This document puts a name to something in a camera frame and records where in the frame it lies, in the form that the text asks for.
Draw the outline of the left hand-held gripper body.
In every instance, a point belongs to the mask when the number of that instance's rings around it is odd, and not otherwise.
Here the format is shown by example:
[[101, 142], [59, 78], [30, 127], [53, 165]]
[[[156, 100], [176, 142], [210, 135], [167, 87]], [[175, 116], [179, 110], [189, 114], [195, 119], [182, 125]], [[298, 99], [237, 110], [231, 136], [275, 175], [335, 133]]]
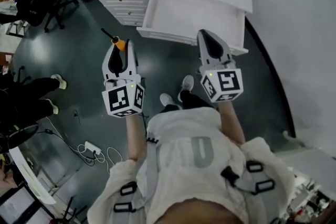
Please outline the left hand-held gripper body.
[[116, 77], [107, 73], [104, 85], [102, 97], [109, 116], [125, 118], [142, 112], [145, 89], [139, 74]]

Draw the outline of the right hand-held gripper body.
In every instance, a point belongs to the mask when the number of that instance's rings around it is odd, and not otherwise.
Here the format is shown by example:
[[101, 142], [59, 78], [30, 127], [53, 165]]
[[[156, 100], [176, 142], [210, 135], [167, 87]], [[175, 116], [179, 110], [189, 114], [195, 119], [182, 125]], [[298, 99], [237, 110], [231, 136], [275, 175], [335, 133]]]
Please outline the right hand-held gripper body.
[[234, 59], [202, 60], [201, 85], [212, 103], [235, 100], [243, 93], [242, 71]]

